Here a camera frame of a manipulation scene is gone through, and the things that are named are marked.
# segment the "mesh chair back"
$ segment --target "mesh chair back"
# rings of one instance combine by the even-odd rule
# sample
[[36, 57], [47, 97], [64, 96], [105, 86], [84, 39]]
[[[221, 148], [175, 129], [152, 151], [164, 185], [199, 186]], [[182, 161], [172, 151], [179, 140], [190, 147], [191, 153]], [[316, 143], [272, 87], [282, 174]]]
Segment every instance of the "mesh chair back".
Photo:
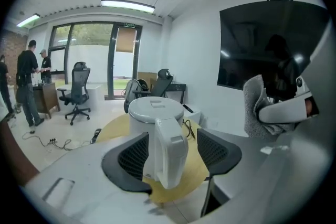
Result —
[[83, 64], [76, 63], [72, 70], [71, 99], [75, 104], [82, 104], [89, 99], [86, 83], [90, 75], [90, 68]]
[[172, 83], [173, 76], [170, 75], [168, 69], [161, 69], [157, 75], [158, 79], [151, 91], [151, 96], [162, 97], [168, 86]]

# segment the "yellow round mat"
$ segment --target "yellow round mat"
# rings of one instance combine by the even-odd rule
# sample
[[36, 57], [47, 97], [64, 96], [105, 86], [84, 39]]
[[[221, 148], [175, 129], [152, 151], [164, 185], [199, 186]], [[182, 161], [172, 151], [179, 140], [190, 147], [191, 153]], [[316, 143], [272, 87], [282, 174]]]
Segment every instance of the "yellow round mat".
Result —
[[[190, 120], [191, 128], [197, 136], [197, 129], [201, 128], [197, 123]], [[182, 131], [185, 136], [188, 135], [188, 129], [183, 124]], [[119, 116], [108, 123], [100, 132], [97, 142], [107, 141], [119, 136], [129, 135], [130, 132], [130, 118], [128, 114]], [[150, 198], [157, 203], [174, 201], [181, 199], [187, 194], [194, 191], [208, 176], [209, 172], [203, 163], [201, 156], [197, 150], [197, 140], [191, 135], [188, 139], [188, 155], [185, 162], [181, 181], [178, 186], [172, 189], [165, 189], [160, 182], [144, 177], [143, 181], [150, 184], [153, 193]]]

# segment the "office chair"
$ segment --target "office chair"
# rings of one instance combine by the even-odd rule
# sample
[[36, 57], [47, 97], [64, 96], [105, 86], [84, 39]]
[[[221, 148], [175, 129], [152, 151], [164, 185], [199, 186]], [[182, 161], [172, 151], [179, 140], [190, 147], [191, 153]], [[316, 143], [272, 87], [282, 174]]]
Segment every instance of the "office chair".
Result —
[[164, 96], [168, 86], [172, 83], [173, 76], [170, 75], [168, 69], [161, 69], [158, 73], [158, 79], [156, 81], [156, 85], [154, 86], [152, 91], [148, 90], [147, 83], [139, 79], [130, 80], [125, 89], [125, 102], [124, 102], [124, 111], [128, 113], [128, 107], [130, 103], [137, 98], [147, 97], [147, 96], [156, 96], [162, 97]]
[[64, 92], [66, 89], [57, 89], [58, 91], [62, 92], [62, 96], [59, 98], [59, 100], [64, 101], [65, 105], [68, 105], [69, 103], [75, 104], [74, 109], [72, 112], [65, 115], [65, 119], [68, 119], [69, 115], [73, 115], [70, 125], [73, 125], [73, 120], [78, 114], [82, 114], [87, 116], [87, 120], [90, 119], [90, 116], [84, 111], [90, 112], [90, 108], [86, 109], [79, 109], [78, 105], [84, 104], [89, 99], [89, 94], [86, 89], [86, 83], [88, 81], [90, 75], [90, 68], [86, 67], [85, 62], [77, 62], [73, 66], [72, 70], [72, 85], [71, 85], [71, 93], [65, 95]]
[[156, 84], [152, 91], [138, 91], [135, 90], [133, 93], [136, 95], [136, 98], [140, 97], [146, 97], [146, 96], [156, 96], [156, 97], [162, 97], [168, 86], [173, 81], [173, 76], [170, 75], [168, 69], [161, 69], [158, 73], [158, 79], [156, 80]]

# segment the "floor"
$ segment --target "floor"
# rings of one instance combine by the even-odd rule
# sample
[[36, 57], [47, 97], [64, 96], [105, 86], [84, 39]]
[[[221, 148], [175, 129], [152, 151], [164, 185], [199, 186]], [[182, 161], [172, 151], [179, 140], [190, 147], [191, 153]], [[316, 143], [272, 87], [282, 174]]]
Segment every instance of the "floor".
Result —
[[[51, 115], [51, 119], [46, 117], [45, 122], [36, 128], [35, 135], [40, 137], [44, 145], [50, 139], [56, 138], [57, 145], [60, 147], [63, 147], [68, 139], [71, 139], [71, 142], [66, 146], [67, 148], [81, 147], [90, 143], [96, 129], [103, 128], [111, 120], [124, 114], [123, 103], [124, 100], [104, 101], [99, 111], [90, 113], [89, 121], [85, 116], [79, 116], [75, 119], [73, 126], [70, 126], [70, 120], [64, 119], [66, 111], [57, 112], [55, 110]], [[67, 151], [58, 149], [53, 145], [43, 147], [36, 137], [23, 139], [32, 136], [29, 134], [29, 127], [23, 111], [16, 115], [16, 119], [9, 121], [9, 126], [16, 142], [39, 171], [42, 171], [67, 153]], [[175, 223], [184, 224], [195, 221], [200, 218], [206, 191], [207, 182], [204, 182], [186, 197], [165, 203], [163, 211]]]

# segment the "chair headrest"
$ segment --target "chair headrest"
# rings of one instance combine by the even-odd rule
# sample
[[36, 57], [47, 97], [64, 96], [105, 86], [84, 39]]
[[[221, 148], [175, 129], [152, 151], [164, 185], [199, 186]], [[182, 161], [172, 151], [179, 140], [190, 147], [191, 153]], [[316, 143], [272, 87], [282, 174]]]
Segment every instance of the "chair headrest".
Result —
[[73, 69], [86, 69], [86, 63], [85, 62], [76, 62], [75, 65], [73, 66]]
[[158, 78], [162, 78], [162, 79], [169, 79], [171, 77], [168, 68], [165, 69], [161, 69], [158, 73]]

